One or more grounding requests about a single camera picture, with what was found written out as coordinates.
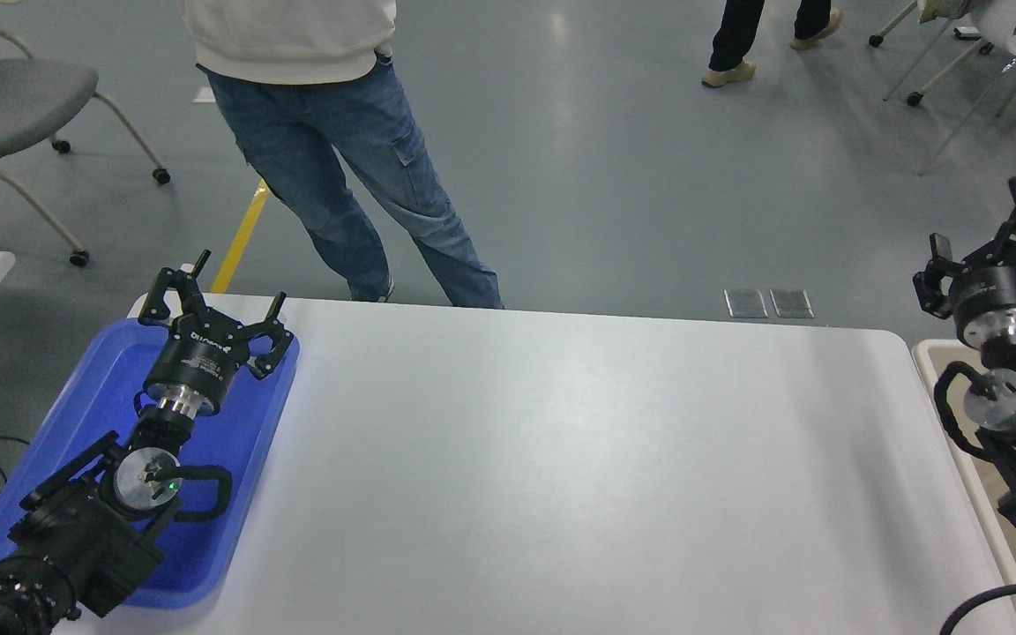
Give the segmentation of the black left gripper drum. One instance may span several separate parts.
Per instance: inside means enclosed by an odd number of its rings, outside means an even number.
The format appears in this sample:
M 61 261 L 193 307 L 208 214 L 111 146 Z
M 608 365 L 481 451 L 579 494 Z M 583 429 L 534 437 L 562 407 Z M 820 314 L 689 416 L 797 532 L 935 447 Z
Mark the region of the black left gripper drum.
M 144 390 L 154 401 L 177 403 L 185 415 L 220 411 L 236 373 L 249 361 L 250 347 L 229 321 L 178 318 L 152 369 Z

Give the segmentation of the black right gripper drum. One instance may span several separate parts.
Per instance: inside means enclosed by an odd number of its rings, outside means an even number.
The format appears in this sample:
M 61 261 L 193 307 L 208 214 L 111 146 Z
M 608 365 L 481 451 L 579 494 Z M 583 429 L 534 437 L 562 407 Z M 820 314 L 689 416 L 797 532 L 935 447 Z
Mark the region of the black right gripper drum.
M 987 313 L 1016 309 L 1016 265 L 976 268 L 949 285 L 949 301 L 957 329 Z

